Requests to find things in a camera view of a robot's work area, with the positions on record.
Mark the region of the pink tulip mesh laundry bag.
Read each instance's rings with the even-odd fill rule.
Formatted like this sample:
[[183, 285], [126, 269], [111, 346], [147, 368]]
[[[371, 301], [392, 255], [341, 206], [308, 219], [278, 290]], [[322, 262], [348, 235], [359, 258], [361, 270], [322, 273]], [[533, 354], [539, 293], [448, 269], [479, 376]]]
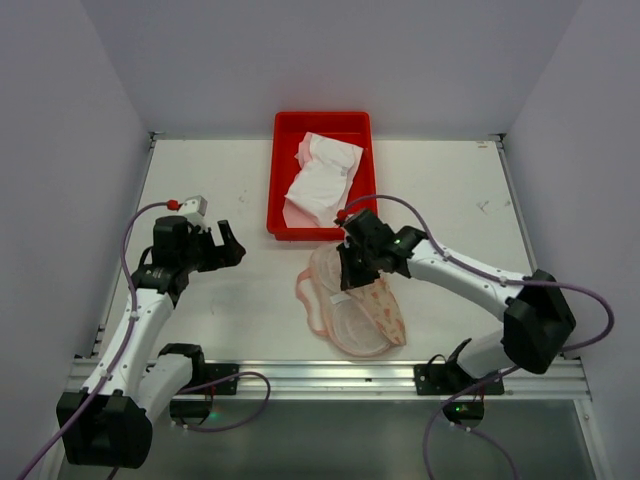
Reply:
[[354, 357], [376, 357], [405, 346], [406, 326], [386, 279], [347, 291], [340, 280], [337, 246], [315, 249], [295, 285], [310, 330]]

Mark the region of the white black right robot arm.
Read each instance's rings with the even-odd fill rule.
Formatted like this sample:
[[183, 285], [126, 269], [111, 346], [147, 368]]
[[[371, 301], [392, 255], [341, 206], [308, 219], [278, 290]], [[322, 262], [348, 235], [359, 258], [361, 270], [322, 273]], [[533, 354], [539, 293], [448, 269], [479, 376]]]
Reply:
[[436, 246], [430, 233], [411, 226], [395, 231], [370, 209], [341, 212], [335, 222], [345, 232], [337, 248], [341, 289], [397, 273], [448, 290], [500, 322], [500, 330], [463, 340], [443, 364], [427, 367], [426, 377], [440, 388], [458, 391], [512, 367], [543, 374], [575, 329], [566, 299], [545, 271], [526, 276], [459, 258]]

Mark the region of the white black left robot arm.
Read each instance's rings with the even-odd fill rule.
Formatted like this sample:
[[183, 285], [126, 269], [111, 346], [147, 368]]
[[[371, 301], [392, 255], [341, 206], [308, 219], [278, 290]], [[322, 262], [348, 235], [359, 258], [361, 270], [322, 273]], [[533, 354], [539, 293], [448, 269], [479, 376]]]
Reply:
[[246, 250], [221, 220], [222, 238], [195, 214], [160, 217], [153, 241], [128, 284], [122, 320], [99, 364], [76, 392], [62, 394], [56, 407], [69, 463], [136, 469], [146, 460], [153, 425], [182, 387], [204, 367], [198, 345], [168, 347], [147, 366], [156, 339], [172, 316], [193, 272], [237, 266]]

